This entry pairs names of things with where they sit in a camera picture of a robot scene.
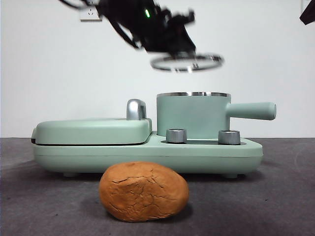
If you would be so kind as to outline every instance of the white wall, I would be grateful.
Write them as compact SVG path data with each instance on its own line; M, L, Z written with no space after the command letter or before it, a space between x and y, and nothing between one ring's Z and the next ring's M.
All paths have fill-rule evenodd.
M194 9L198 51L225 58L195 74L152 70L154 55L134 51L106 19L80 23L57 0L1 3L2 137L30 137L46 120L126 117L130 98L146 102L156 129L156 94L204 90L277 104L274 121L233 118L243 137L315 137L315 23L300 22L300 0L160 0Z

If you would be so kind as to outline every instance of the saucepan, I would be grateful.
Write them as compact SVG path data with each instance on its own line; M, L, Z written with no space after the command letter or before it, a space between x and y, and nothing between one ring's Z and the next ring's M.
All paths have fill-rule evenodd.
M167 129L186 129L187 138L217 138L230 129L230 117L273 120L277 108L272 102L231 104L222 92L170 92L157 95L157 134Z

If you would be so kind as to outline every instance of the table surface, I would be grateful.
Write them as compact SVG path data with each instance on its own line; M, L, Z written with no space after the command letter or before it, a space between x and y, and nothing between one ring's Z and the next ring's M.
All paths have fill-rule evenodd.
M3 236L315 235L315 139L251 139L259 168L237 179L182 175L189 202L176 216L121 222L98 198L101 174L65 178L33 160L30 139L1 139Z

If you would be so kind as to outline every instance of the appliance foot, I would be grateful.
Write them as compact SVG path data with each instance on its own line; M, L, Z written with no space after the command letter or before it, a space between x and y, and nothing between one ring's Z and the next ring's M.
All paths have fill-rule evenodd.
M237 174L222 174L224 178L237 178Z
M77 177L79 173L64 172L63 177Z

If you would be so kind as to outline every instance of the bread roll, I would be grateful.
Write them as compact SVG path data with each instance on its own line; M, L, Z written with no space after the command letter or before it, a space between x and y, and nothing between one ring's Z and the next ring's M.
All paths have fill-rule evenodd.
M109 167L99 183L99 197L116 218L141 222L169 217L187 204L187 182L172 169L152 162Z

